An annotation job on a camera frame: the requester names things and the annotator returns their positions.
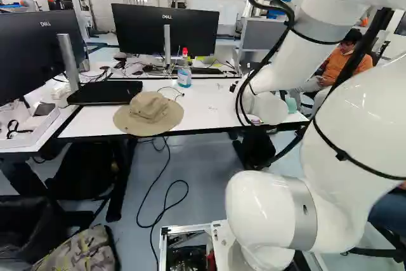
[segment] person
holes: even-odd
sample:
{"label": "person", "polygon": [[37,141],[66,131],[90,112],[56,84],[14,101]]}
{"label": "person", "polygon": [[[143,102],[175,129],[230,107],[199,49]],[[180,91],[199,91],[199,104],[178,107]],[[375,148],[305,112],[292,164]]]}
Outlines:
{"label": "person", "polygon": [[[302,86],[289,90],[290,96],[296,101],[298,111],[301,110],[300,93],[318,91],[315,97],[315,103],[311,110],[311,117],[315,115],[316,111],[320,108],[329,93],[331,86],[336,82],[338,75],[351,57],[355,45],[361,40],[361,38],[362,34],[360,31],[357,29],[351,29],[341,43],[339,43],[339,46],[320,66],[320,69],[324,69],[322,76],[313,76]],[[372,66],[371,56],[365,55],[353,75],[366,71],[372,68]]]}
{"label": "person", "polygon": [[368,221],[406,239],[406,182],[375,203]]}

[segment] orange shirt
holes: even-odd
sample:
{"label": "orange shirt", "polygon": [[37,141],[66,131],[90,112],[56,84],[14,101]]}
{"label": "orange shirt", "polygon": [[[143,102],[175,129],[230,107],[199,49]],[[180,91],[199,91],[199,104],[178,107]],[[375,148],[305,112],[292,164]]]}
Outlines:
{"label": "orange shirt", "polygon": [[[323,77],[326,79],[333,79],[335,81],[350,57],[351,54],[343,55],[341,54],[340,49],[336,48],[330,54],[328,59],[326,59],[327,65],[325,66]],[[354,71],[354,75],[370,68],[372,68],[372,57],[366,54],[358,65],[356,71]]]}

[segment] plastic bottle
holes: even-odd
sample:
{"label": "plastic bottle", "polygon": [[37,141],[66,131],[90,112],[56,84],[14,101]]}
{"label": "plastic bottle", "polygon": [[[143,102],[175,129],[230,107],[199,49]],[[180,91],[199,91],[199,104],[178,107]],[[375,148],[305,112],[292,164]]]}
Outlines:
{"label": "plastic bottle", "polygon": [[188,88],[192,85],[192,71],[188,66],[188,48],[182,49],[183,67],[178,67],[178,84]]}

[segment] black laptop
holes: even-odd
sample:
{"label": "black laptop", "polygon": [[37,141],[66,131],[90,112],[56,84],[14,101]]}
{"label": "black laptop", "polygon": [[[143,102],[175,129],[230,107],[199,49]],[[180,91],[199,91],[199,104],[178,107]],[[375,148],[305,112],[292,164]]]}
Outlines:
{"label": "black laptop", "polygon": [[67,102],[71,105],[129,104],[142,90],[141,81],[101,81],[87,83],[72,93]]}

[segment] monitor stand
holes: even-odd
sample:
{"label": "monitor stand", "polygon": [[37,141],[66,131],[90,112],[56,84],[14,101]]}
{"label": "monitor stand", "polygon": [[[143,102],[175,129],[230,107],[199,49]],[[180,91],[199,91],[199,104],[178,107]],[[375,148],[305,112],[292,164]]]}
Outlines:
{"label": "monitor stand", "polygon": [[76,67],[76,59],[72,44],[70,43],[69,34],[57,34],[59,46],[62,52],[63,63],[65,64],[66,75],[69,80],[70,90],[72,93],[79,90],[79,71]]}
{"label": "monitor stand", "polygon": [[166,70],[171,67],[171,26],[164,25],[164,41],[165,41],[165,66]]}

